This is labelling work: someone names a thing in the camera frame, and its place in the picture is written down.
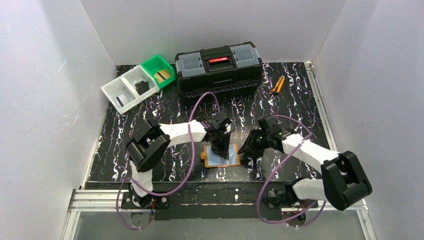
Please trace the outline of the orange card holder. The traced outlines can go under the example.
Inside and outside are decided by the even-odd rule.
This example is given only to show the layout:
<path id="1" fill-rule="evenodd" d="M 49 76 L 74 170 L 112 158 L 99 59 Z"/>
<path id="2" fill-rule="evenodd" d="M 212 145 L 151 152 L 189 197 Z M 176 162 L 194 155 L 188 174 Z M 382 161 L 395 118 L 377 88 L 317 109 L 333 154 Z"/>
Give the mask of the orange card holder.
<path id="1" fill-rule="evenodd" d="M 236 143 L 230 144 L 228 148 L 228 158 L 224 158 L 212 152 L 211 146 L 204 146 L 200 154 L 200 159 L 204 161 L 206 168 L 235 167 L 241 165 L 238 155 L 239 147 Z"/>

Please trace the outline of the gold card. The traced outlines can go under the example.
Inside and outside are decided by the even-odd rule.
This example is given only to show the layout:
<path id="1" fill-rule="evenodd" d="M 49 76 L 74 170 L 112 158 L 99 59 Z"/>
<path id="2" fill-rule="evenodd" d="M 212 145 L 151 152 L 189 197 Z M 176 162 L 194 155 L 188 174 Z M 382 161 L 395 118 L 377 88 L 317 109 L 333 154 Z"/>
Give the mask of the gold card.
<path id="1" fill-rule="evenodd" d="M 171 75 L 165 70 L 165 69 L 161 69 L 159 71 L 157 71 L 154 74 L 154 78 L 156 79 L 156 81 L 159 84 L 164 83 L 165 81 L 167 81 L 169 78 L 171 77 Z"/>

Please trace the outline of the silver white credit card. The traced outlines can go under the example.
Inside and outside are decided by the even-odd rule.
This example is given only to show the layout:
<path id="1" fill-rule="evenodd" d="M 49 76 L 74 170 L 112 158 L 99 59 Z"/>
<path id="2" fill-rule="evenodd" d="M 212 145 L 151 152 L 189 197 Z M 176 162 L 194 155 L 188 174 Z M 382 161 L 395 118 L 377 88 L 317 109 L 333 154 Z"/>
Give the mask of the silver white credit card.
<path id="1" fill-rule="evenodd" d="M 130 103 L 129 99 L 127 98 L 127 96 L 124 93 L 120 94 L 115 99 L 116 99 L 120 108 L 123 108 L 124 106 L 126 106 Z"/>

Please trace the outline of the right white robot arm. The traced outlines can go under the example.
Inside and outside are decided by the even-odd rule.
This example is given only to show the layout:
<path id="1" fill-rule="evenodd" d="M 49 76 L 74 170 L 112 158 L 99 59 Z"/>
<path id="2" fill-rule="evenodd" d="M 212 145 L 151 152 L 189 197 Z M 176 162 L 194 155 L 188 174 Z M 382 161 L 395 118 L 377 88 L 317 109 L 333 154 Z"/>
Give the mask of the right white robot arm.
<path id="1" fill-rule="evenodd" d="M 258 124 L 258 129 L 250 131 L 239 154 L 260 158 L 266 149 L 273 149 L 297 158 L 321 175 L 320 179 L 298 178 L 282 190 L 268 191 L 263 201 L 271 208 L 313 200 L 329 202 L 343 211 L 373 192 L 355 153 L 338 152 L 315 144 L 295 130 L 285 128 L 275 115 L 261 117 Z"/>

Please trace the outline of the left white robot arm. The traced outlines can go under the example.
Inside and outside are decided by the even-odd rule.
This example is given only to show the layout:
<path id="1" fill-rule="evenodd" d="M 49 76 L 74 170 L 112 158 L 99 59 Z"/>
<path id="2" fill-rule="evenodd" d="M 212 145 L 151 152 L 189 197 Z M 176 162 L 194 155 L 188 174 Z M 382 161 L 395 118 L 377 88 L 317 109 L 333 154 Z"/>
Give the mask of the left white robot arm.
<path id="1" fill-rule="evenodd" d="M 189 118 L 187 122 L 160 124 L 148 120 L 125 145 L 131 167 L 131 190 L 138 197 L 153 194 L 153 168 L 165 151 L 186 143 L 209 142 L 211 152 L 228 159 L 233 122 L 224 113 L 214 117 Z"/>

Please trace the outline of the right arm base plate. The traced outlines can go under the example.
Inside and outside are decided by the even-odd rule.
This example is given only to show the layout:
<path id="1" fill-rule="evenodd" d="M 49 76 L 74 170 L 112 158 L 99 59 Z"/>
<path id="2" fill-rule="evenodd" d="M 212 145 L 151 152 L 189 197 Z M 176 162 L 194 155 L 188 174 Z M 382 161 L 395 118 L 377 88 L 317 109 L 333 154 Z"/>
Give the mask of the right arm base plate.
<path id="1" fill-rule="evenodd" d="M 313 203 L 314 200 L 298 199 L 291 193 L 287 193 L 284 189 L 267 191 L 265 197 L 262 198 L 262 202 L 271 209 L 295 208 L 301 210 L 311 204 L 313 207 L 318 206 L 317 203 Z"/>

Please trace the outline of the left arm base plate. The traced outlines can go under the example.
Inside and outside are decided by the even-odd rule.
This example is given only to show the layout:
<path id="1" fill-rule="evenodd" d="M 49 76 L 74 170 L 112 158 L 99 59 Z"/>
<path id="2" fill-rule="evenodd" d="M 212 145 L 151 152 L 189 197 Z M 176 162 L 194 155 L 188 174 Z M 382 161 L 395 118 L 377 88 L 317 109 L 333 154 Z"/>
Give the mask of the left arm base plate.
<path id="1" fill-rule="evenodd" d="M 120 207 L 122 209 L 153 209 L 164 210 L 170 207 L 169 197 L 159 197 L 153 195 L 138 196 L 133 191 L 128 191 L 123 194 Z"/>

